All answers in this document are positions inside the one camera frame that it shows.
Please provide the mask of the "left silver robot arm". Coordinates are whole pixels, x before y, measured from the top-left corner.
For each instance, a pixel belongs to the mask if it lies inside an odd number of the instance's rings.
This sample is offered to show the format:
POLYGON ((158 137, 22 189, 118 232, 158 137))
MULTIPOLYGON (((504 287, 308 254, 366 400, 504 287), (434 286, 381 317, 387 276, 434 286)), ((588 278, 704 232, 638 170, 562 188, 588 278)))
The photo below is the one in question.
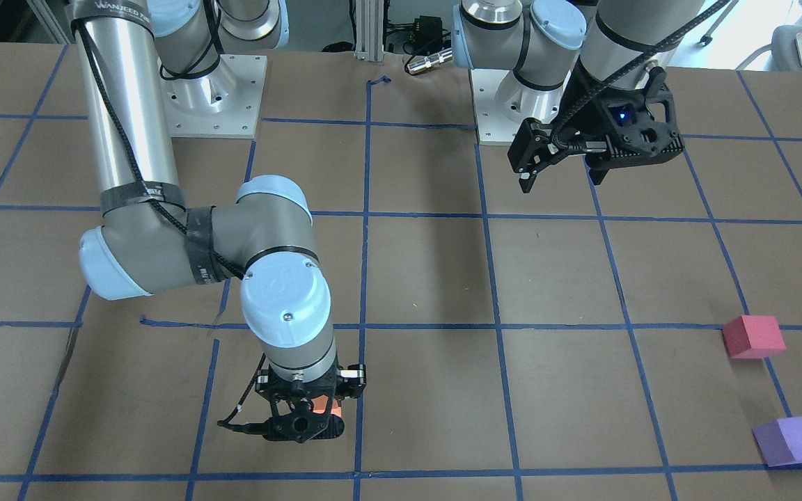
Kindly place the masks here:
POLYGON ((518 128, 507 152, 523 193, 545 168, 582 156, 594 185, 612 169, 684 152, 666 66, 723 7, 700 1, 461 1, 458 66, 505 70, 500 104, 518 128))

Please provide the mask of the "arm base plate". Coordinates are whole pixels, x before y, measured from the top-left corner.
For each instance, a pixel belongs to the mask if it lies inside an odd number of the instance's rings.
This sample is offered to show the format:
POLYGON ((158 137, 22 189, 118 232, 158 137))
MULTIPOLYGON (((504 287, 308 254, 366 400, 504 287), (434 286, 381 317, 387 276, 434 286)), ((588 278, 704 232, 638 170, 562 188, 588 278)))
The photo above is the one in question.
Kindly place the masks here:
POLYGON ((474 69, 470 77, 478 142, 488 146, 509 146, 525 118, 551 122, 569 82, 566 76, 562 86, 544 91, 523 85, 510 70, 474 69))
POLYGON ((267 67, 265 55, 225 54, 198 79, 160 79, 169 136, 253 140, 267 67))

